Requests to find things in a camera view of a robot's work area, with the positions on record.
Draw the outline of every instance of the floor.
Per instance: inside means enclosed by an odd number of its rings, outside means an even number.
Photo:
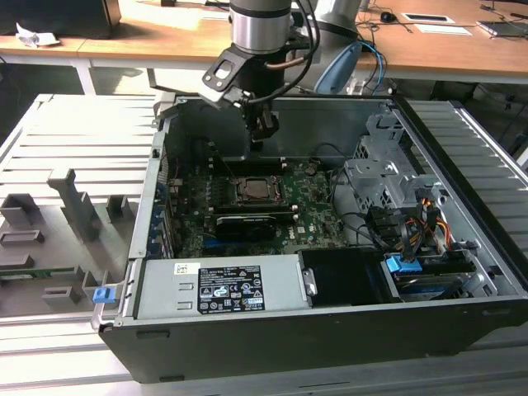
[[[38,65],[0,64],[0,142],[15,127],[39,93],[83,94],[74,68]],[[104,95],[154,94],[149,87],[146,70],[139,68],[95,68],[92,70],[97,93]],[[159,85],[194,92],[201,72],[157,70]],[[396,80],[387,82],[409,99],[428,100],[434,82]],[[441,99],[460,100],[470,89],[468,84],[449,82]],[[473,117],[495,139],[499,139],[510,122],[528,102],[528,90],[523,86],[479,84],[474,98],[465,103]],[[501,144],[508,148],[517,134],[528,132],[528,108],[508,129]]]

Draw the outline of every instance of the blue tab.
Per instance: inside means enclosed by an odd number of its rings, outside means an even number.
[[[93,293],[92,301],[95,304],[113,304],[116,301],[115,287],[98,287]]]
[[[413,262],[404,262],[402,261],[402,256],[395,254],[394,256],[389,257],[386,261],[387,267],[389,268],[390,273],[394,272],[422,272],[422,266],[417,258]]]

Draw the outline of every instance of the green circuit board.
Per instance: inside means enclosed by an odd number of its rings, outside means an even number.
[[[207,170],[195,169],[183,177],[176,213],[179,258],[293,254],[308,248],[338,248],[347,245],[342,226],[328,202],[330,186],[325,171],[307,174],[308,162],[290,163],[280,176],[270,176],[280,185],[280,197],[297,205],[298,218],[291,224],[278,224],[275,237],[258,242],[219,243],[210,216],[210,186],[229,176],[217,177]],[[228,188],[231,201],[233,188]]]

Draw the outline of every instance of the power supply label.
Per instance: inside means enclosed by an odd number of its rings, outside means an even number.
[[[198,312],[201,314],[264,309],[260,266],[201,268],[198,271]]]

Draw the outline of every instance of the wooden desk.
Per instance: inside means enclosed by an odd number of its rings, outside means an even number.
[[[123,17],[114,37],[86,40],[79,56],[212,64],[231,45],[230,25],[226,20],[202,19],[204,10],[187,7],[121,0]]]
[[[401,25],[379,22],[381,10],[376,8],[372,12],[360,12],[358,22],[372,18],[379,25],[375,42],[389,61],[390,77],[418,79],[421,73],[434,73],[450,77],[437,79],[475,82],[491,81],[493,78],[528,80],[528,41],[490,39],[489,33],[474,25],[477,21],[499,21],[500,17],[481,10],[481,3],[491,5],[478,0],[377,2],[380,7],[392,8],[402,23],[409,21],[400,12],[446,15],[455,21],[451,24],[453,26],[472,26],[465,27],[472,35],[421,33],[414,25],[407,25],[413,32],[411,34]],[[510,12],[528,13],[528,7],[521,4],[496,2],[495,8],[508,19],[511,19]],[[368,29],[360,27],[359,32],[366,40],[371,40]]]
[[[499,20],[499,16],[479,9],[478,0],[378,0],[389,7],[401,22],[400,12],[442,14],[466,27],[472,35],[421,33],[413,25],[408,33],[398,24],[379,22],[380,10],[360,12],[358,23],[372,20],[379,25],[375,41],[387,60],[386,77],[479,83],[528,83],[528,42],[492,39],[476,21]],[[200,8],[160,7],[157,0],[120,0],[121,25],[111,40],[61,39],[61,46],[30,49],[13,37],[0,37],[0,56],[8,63],[63,64],[77,68],[85,93],[95,93],[90,68],[178,68],[206,70],[220,52],[230,45],[226,21],[202,19]],[[510,12],[527,13],[526,6],[496,3],[506,17]],[[365,27],[360,33],[370,40]],[[375,65],[364,54],[358,73],[369,73]]]

